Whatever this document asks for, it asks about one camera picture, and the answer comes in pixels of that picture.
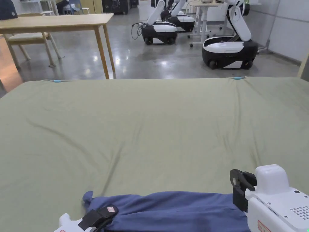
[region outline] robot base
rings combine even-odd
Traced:
[[[174,44],[177,38],[177,27],[167,22],[154,23],[142,28],[142,36],[147,45]]]
[[[229,42],[233,37],[213,37],[205,40],[202,49],[204,63],[211,69],[250,69],[257,55],[258,44],[253,41]]]
[[[163,11],[161,13],[162,22],[167,21],[174,24],[178,28],[178,32],[191,32],[194,29],[195,19],[183,12],[172,17],[169,11]]]

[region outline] concrete floor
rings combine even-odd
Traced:
[[[258,55],[250,70],[211,70],[202,60],[201,45],[190,48],[186,33],[179,33],[175,45],[147,46],[140,36],[131,37],[131,25],[145,22],[154,9],[150,1],[140,1],[127,15],[115,15],[108,23],[108,32],[116,66],[117,79],[172,79],[172,78],[219,78],[230,76],[296,76],[299,67],[273,54]],[[218,28],[211,30],[218,34]],[[113,76],[103,28],[100,30],[110,77]],[[93,31],[53,33],[63,56],[58,60],[53,52],[56,67],[49,68],[44,45],[26,45],[32,58],[25,61],[15,47],[21,62],[19,74],[23,82],[43,79],[104,79],[98,46]]]

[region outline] caster wheel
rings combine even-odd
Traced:
[[[145,44],[147,44],[147,45],[152,44],[151,40],[148,39],[148,38],[145,38],[145,39],[144,39],[144,42],[145,42]]]
[[[252,61],[245,62],[243,65],[243,69],[250,69],[253,66]]]
[[[217,68],[217,62],[215,60],[211,60],[209,62],[209,68],[211,68],[212,70]]]
[[[167,41],[168,44],[174,44],[175,43],[175,40],[174,38],[169,38],[168,41]]]

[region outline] mattress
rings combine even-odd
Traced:
[[[0,228],[53,232],[82,196],[231,193],[231,169],[276,163],[309,194],[309,83],[27,82],[0,99]]]

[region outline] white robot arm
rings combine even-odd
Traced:
[[[55,232],[100,232],[112,222],[117,213],[118,209],[114,205],[91,210],[77,221],[71,221],[70,216],[65,213],[59,218],[59,228]]]
[[[164,7],[165,7],[165,1],[163,0],[158,1],[154,12],[147,19],[148,25],[153,25],[155,23],[155,21],[160,17],[161,12],[164,10]]]
[[[171,16],[176,17],[178,13],[181,11],[182,7],[185,5],[186,0],[175,0],[174,1],[177,5],[171,11]]]
[[[245,8],[250,6],[248,4],[246,5],[244,0],[224,0],[224,2],[228,5],[232,5],[232,7],[228,9],[228,15],[229,22],[231,23],[233,29],[242,41],[250,41],[252,35],[245,20],[243,19]]]
[[[309,199],[291,188],[285,170],[274,164],[256,168],[256,176],[231,170],[233,203],[245,212],[251,232],[309,231]]]

